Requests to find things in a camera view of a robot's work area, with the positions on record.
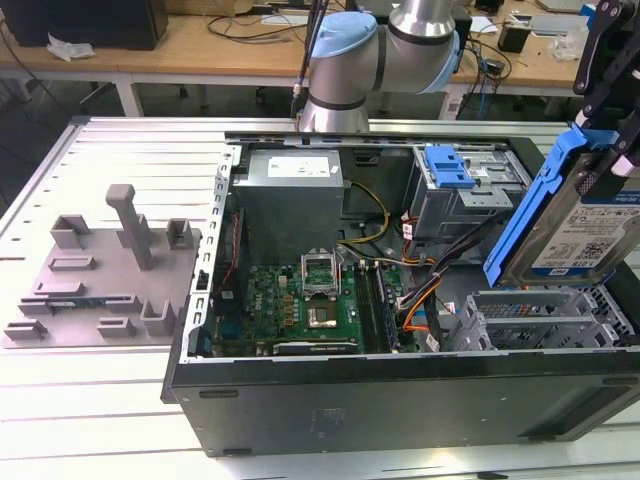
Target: chip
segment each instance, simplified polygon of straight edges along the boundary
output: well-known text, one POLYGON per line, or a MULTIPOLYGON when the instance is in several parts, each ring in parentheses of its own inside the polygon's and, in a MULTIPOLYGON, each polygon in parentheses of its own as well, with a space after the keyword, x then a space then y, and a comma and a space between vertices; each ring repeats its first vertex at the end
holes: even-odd
POLYGON ((307 302, 307 324, 309 328, 337 328, 336 303, 325 300, 307 302))

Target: blue drive bracket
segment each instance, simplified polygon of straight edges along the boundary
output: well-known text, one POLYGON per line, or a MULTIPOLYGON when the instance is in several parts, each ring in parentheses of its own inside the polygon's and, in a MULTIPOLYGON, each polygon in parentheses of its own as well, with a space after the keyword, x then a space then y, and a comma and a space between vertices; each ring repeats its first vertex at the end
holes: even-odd
POLYGON ((490 286, 495 286, 500 279, 507 258, 529 232, 532 220, 544 205, 547 196, 554 195, 562 186, 564 178, 560 171, 572 153, 581 147, 592 151, 608 149, 615 144, 617 137, 618 133, 614 130, 583 131, 576 125, 558 136, 527 194, 484 263, 483 269, 490 286))
POLYGON ((438 188, 473 188, 476 182, 464 169, 453 147, 424 147, 424 158, 438 188))

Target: wooden desk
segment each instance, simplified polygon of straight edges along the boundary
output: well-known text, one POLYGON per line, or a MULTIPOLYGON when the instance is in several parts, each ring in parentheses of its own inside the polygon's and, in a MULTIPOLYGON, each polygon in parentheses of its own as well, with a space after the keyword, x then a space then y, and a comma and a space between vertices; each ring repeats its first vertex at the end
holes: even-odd
MULTIPOLYGON (((496 22, 513 10, 540 13, 534 5, 507 0, 496 16, 496 22)), ((253 18, 242 18, 249 23, 253 18)), ((226 28, 226 21, 216 25, 226 28)), ((251 35, 273 31, 281 26, 233 25, 229 33, 251 35)), ((305 29, 297 30, 304 38, 305 29)), ((302 42, 288 32, 288 42, 268 45, 247 45, 212 35, 201 16, 171 16, 167 33, 154 51, 132 51, 97 48, 93 58, 67 63, 54 57, 45 48, 23 48, 13 37, 10 42, 18 57, 43 80, 105 81, 115 83, 127 116, 142 116, 136 83, 178 83, 196 85, 293 85, 300 68, 302 42)), ((474 35, 495 46, 498 34, 474 35)), ((499 93, 520 95, 571 95, 577 62, 556 62, 547 52, 548 39, 530 36, 521 55, 507 54, 513 72, 500 86, 499 93)), ((486 49, 488 57, 498 55, 486 49)), ((455 118, 463 96, 476 79, 475 58, 467 52, 459 72, 447 86, 440 118, 455 118)), ((4 46, 0 45, 0 77, 28 79, 4 46)))
MULTIPOLYGON (((502 30, 501 24, 509 14, 516 10, 521 14, 549 13, 529 3, 529 0, 506 0, 498 14, 492 18, 493 22, 498 25, 498 31, 495 33, 472 33, 472 38, 497 49, 498 37, 502 30)), ((484 15, 483 12, 477 12, 474 9, 471 9, 471 14, 484 15)), ((573 96, 573 81, 580 62, 578 60, 558 62, 549 53, 550 42, 550 38, 529 35, 521 53, 505 53, 511 61, 512 71, 509 77, 500 84, 497 93, 549 97, 573 96)), ((488 48, 482 50, 482 55, 485 58, 500 60, 504 63, 504 59, 499 54, 488 48)), ((458 73, 447 85, 447 93, 440 113, 441 119, 453 120, 456 118, 464 96, 476 81, 477 73, 476 58, 471 52, 466 51, 460 62, 458 73)))

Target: green circuit board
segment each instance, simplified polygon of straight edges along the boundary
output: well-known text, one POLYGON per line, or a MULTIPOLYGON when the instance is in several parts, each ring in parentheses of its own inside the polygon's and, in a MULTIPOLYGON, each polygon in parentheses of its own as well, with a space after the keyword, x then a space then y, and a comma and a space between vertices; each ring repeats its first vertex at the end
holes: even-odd
MULTIPOLYGON (((363 353, 354 268, 344 266, 339 273, 341 288, 336 301, 322 296, 305 299, 299 265, 253 266, 240 338, 245 342, 265 343, 350 342, 356 343, 359 352, 363 353)), ((402 294, 400 274, 388 268, 383 271, 383 279, 391 304, 402 294)), ((309 269, 307 283, 315 285, 330 281, 330 271, 327 273, 319 266, 309 269)))

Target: white table surface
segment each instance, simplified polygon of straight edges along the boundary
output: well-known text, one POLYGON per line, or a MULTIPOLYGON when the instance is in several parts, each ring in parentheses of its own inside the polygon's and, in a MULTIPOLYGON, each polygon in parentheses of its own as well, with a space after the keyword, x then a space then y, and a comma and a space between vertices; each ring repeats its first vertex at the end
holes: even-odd
MULTIPOLYGON (((544 153, 566 129, 415 121, 372 127, 530 136, 544 153)), ((0 324, 17 315, 19 296, 53 245, 48 231, 58 214, 81 213, 90 227, 113 226, 106 187, 127 182, 151 227, 170 217, 198 226, 222 131, 291 128, 288 120, 100 118, 69 127, 0 220, 0 324)), ((168 352, 0 350, 0 479, 466 479, 480 471, 518 479, 640 478, 638 405, 572 443, 209 459, 180 407, 159 399, 168 352)))

